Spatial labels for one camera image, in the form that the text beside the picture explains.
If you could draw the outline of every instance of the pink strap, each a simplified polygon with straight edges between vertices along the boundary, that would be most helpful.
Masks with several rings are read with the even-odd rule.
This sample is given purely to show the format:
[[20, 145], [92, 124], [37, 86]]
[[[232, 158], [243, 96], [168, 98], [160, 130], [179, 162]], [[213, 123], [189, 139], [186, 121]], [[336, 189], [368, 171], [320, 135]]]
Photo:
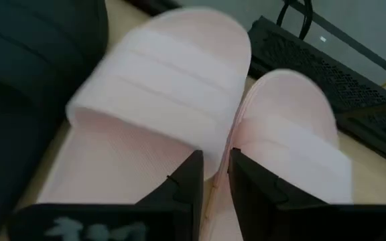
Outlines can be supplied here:
[[215, 58], [206, 50], [201, 50], [188, 42], [181, 42], [152, 30], [140, 31], [141, 34], [136, 34], [139, 30], [133, 30], [132, 34], [123, 40], [119, 48], [131, 50], [138, 54], [146, 54], [150, 58], [185, 72], [193, 78], [221, 88], [230, 95], [238, 94], [239, 85], [243, 84], [239, 80], [245, 78], [244, 73], [238, 71], [238, 66], [230, 66], [224, 60]]
[[280, 116], [242, 120], [235, 147], [266, 169], [328, 203], [351, 203], [351, 162], [311, 131]]

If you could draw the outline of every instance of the black object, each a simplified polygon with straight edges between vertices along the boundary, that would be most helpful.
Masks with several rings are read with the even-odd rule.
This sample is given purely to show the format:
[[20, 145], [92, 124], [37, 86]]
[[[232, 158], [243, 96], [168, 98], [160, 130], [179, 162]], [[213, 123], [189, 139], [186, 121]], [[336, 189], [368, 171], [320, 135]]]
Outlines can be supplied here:
[[181, 5], [172, 0], [126, 0], [126, 2], [146, 12], [150, 16], [156, 16], [165, 11], [181, 7]]
[[107, 38], [104, 1], [0, 0], [0, 224]]
[[199, 239], [204, 159], [195, 151], [168, 179], [134, 205], [36, 204], [17, 212], [8, 224], [11, 241]]
[[[312, 24], [312, 17], [314, 14], [314, 10], [312, 9], [312, 0], [304, 0], [305, 1], [305, 11], [303, 12], [304, 18], [303, 18], [303, 24], [302, 29], [300, 30], [299, 38], [305, 39], [306, 34], [308, 34], [308, 31]], [[281, 9], [281, 12], [279, 12], [278, 18], [276, 20], [276, 25], [281, 26], [282, 21], [284, 19], [285, 13], [287, 12], [288, 7], [296, 3], [297, 0], [284, 0], [284, 6]]]
[[386, 206], [326, 204], [239, 149], [229, 180], [244, 241], [386, 240]]
[[[311, 78], [332, 105], [338, 127], [386, 157], [386, 90], [260, 17], [249, 31], [249, 75], [289, 68]], [[362, 108], [381, 105], [381, 108]]]

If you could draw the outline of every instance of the slide sandal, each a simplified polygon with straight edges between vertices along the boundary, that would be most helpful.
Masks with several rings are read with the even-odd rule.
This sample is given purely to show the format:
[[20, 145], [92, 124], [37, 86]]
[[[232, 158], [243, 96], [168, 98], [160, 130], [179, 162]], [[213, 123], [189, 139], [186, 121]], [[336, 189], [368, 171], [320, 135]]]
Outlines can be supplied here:
[[[40, 1], [46, 6], [57, 5], [63, 11], [65, 5], [59, 2]], [[103, 1], [96, 0], [96, 4], [105, 8]], [[70, 17], [73, 16], [65, 15], [65, 20]], [[0, 1], [0, 225], [11, 213], [54, 138], [64, 119], [66, 103], [105, 51], [107, 36], [98, 34], [101, 32], [97, 30], [98, 24], [93, 27], [74, 17], [78, 29], [87, 28], [96, 33], [89, 39], [80, 34], [79, 41], [99, 43], [98, 48], [89, 50], [96, 58], [87, 66], [75, 50], [75, 43], [59, 29], [7, 1]], [[47, 20], [52, 18], [59, 17], [47, 15]], [[91, 22], [87, 14], [82, 19]], [[105, 23], [99, 28], [108, 29], [108, 26]]]
[[38, 203], [143, 203], [184, 160], [198, 159], [196, 149], [211, 178], [250, 58], [247, 32], [211, 9], [177, 9], [131, 30], [67, 106], [72, 129]]
[[[297, 72], [275, 70], [254, 84], [238, 110], [229, 145], [324, 202], [352, 203], [351, 162], [338, 150], [331, 107], [321, 90]], [[203, 240], [243, 240], [228, 166], [225, 159], [216, 177]]]

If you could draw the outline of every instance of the black wire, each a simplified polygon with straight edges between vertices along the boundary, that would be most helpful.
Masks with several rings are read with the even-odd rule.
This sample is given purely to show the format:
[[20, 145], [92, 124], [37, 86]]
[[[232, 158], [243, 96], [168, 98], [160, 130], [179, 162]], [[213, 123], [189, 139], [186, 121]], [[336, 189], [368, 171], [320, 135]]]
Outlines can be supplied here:
[[312, 0], [304, 0], [305, 1], [305, 17], [304, 17], [304, 24], [302, 26], [302, 30], [300, 30], [299, 38], [301, 40], [305, 39], [306, 34], [308, 34], [308, 31], [312, 24], [312, 16], [314, 14], [314, 10], [312, 9]]
[[[288, 7], [294, 1], [296, 0], [284, 0], [284, 6], [279, 12], [278, 19], [276, 20], [276, 25], [278, 26], [282, 25], [282, 21], [284, 19], [284, 16], [285, 16], [285, 13], [287, 12]], [[306, 10], [303, 18], [302, 30], [300, 30], [300, 34], [299, 34], [299, 38], [301, 40], [305, 39], [306, 34], [308, 34], [308, 31], [312, 24], [312, 16], [314, 14], [314, 10], [312, 9], [312, 0], [304, 0], [304, 1], [305, 1]]]
[[284, 6], [282, 7], [281, 11], [279, 12], [278, 19], [276, 20], [276, 25], [281, 26], [282, 20], [284, 19], [284, 15], [290, 6], [290, 1], [285, 1]]

